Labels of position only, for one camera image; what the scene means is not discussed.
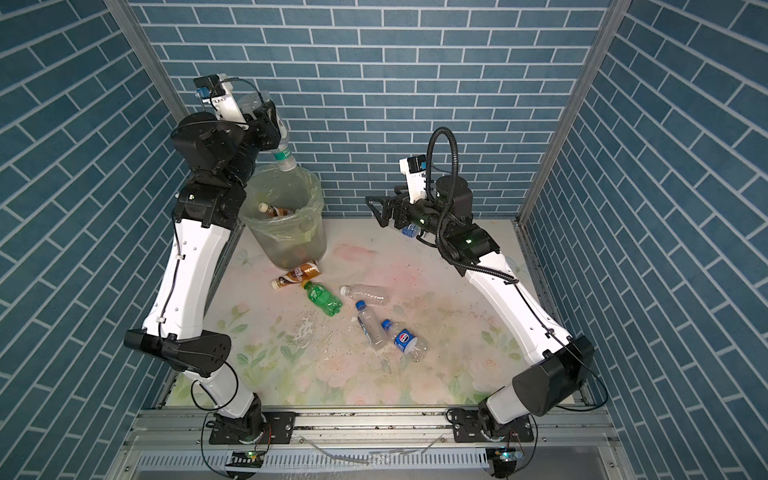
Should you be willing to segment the blue label Pocari bottle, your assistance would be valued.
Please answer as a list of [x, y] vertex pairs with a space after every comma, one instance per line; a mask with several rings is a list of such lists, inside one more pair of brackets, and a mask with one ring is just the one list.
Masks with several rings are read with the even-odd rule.
[[401, 230], [401, 233], [409, 238], [417, 237], [421, 232], [418, 225], [410, 224]]

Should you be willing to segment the brown Nescafe coffee bottle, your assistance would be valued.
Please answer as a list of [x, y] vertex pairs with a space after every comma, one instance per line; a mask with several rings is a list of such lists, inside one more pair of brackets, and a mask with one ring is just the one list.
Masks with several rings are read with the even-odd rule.
[[285, 207], [277, 207], [265, 202], [258, 205], [258, 210], [270, 218], [282, 218], [295, 214], [295, 211]]

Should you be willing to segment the crushed clear bottle white cap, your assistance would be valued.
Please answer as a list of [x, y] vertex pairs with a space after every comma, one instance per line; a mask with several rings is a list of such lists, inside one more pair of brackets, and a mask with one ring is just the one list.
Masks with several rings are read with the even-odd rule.
[[385, 288], [363, 284], [342, 285], [340, 293], [355, 302], [364, 301], [368, 305], [386, 305], [390, 299]]

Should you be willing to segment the clear bottle blue cap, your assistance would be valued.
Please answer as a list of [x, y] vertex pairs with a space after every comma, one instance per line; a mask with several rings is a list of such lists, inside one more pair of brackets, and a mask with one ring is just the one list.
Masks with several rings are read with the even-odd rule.
[[358, 323], [366, 334], [370, 345], [376, 351], [381, 350], [386, 344], [387, 335], [381, 326], [379, 317], [363, 300], [358, 300], [355, 307], [358, 313]]

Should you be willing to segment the Pepsi bottle blue label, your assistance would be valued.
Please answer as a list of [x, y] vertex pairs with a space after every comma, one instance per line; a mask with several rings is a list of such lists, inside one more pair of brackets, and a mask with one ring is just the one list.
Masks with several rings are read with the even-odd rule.
[[428, 344], [422, 336], [415, 334], [404, 324], [390, 319], [383, 320], [381, 326], [391, 338], [394, 346], [405, 357], [413, 362], [419, 362], [424, 359], [428, 351]]

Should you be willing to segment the clear bottle green cap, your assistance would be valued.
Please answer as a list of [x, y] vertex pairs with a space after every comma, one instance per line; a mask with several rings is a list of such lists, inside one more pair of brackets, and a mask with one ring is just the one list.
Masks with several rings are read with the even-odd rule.
[[297, 162], [289, 145], [288, 128], [280, 114], [275, 109], [274, 101], [272, 100], [270, 94], [268, 92], [262, 93], [262, 97], [264, 101], [271, 103], [274, 107], [274, 122], [276, 123], [280, 132], [280, 141], [278, 143], [278, 147], [272, 150], [273, 157], [276, 161], [276, 164], [282, 171], [291, 171], [297, 167]]

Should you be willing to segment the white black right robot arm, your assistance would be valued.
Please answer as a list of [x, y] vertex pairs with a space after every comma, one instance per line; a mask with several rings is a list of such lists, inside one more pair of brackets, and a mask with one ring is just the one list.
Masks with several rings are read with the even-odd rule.
[[576, 393], [591, 373], [594, 347], [561, 327], [520, 283], [498, 243], [474, 222], [466, 182], [458, 180], [453, 198], [448, 187], [442, 177], [431, 196], [398, 186], [394, 195], [368, 196], [365, 203], [381, 227], [434, 235], [440, 256], [486, 298], [518, 341], [527, 369], [478, 405], [483, 433], [496, 439], [514, 421], [541, 417]]

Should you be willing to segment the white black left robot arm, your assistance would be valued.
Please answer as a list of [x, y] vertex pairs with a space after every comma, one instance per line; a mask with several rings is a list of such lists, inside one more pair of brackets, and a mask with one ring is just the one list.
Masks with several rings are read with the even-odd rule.
[[190, 114], [175, 128], [170, 139], [191, 176], [172, 212], [173, 243], [156, 300], [142, 326], [124, 337], [126, 347], [164, 361], [200, 385], [214, 403], [217, 427], [234, 442], [261, 436], [261, 402], [227, 361], [231, 338], [204, 329], [205, 306], [257, 155], [276, 149], [281, 138], [271, 101], [250, 113]]

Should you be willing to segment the brown coffee bottle near bin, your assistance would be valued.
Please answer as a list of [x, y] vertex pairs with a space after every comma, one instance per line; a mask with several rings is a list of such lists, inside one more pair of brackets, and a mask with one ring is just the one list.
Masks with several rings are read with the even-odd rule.
[[321, 270], [318, 264], [315, 261], [308, 261], [273, 279], [270, 282], [270, 286], [274, 290], [279, 290], [287, 286], [301, 284], [316, 278], [320, 274]]

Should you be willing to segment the mesh bin with green bag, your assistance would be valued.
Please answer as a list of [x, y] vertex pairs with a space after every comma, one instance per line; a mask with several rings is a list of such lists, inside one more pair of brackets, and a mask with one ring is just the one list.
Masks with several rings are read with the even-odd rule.
[[[314, 173], [300, 166], [285, 172], [276, 165], [262, 165], [249, 179], [245, 192], [239, 219], [275, 266], [290, 270], [324, 256], [325, 204], [320, 179]], [[292, 209], [295, 214], [270, 218], [258, 210], [261, 202]]]

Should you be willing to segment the green soda bottle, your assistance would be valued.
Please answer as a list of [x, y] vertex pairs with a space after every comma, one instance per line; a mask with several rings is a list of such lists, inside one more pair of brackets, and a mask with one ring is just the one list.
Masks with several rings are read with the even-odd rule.
[[303, 289], [307, 293], [309, 300], [327, 316], [334, 316], [341, 311], [343, 306], [341, 300], [323, 285], [312, 281], [305, 281]]

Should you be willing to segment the aluminium mounting rail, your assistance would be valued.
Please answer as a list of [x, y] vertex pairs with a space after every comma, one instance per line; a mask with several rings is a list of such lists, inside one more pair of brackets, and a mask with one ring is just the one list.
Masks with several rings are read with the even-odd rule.
[[[468, 438], [475, 446], [488, 438], [467, 422], [448, 419], [445, 407], [275, 407], [267, 408], [269, 425], [263, 448], [323, 448], [454, 446]], [[572, 412], [554, 409], [542, 418], [516, 420], [509, 427], [510, 443], [524, 447], [614, 447], [618, 433], [607, 411]], [[191, 408], [143, 410], [125, 442], [142, 451], [197, 450], [209, 445], [203, 413]]]

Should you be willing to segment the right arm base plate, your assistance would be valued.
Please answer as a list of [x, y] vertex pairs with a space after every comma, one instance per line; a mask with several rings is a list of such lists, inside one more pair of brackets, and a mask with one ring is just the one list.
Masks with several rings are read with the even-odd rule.
[[532, 442], [534, 432], [528, 415], [500, 424], [486, 410], [449, 408], [445, 418], [457, 443]]

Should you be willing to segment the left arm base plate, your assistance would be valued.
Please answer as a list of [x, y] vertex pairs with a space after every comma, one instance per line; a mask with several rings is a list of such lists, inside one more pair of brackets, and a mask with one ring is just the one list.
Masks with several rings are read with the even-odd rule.
[[215, 414], [206, 421], [211, 430], [211, 445], [289, 444], [293, 435], [296, 413], [290, 411], [250, 412], [232, 419]]

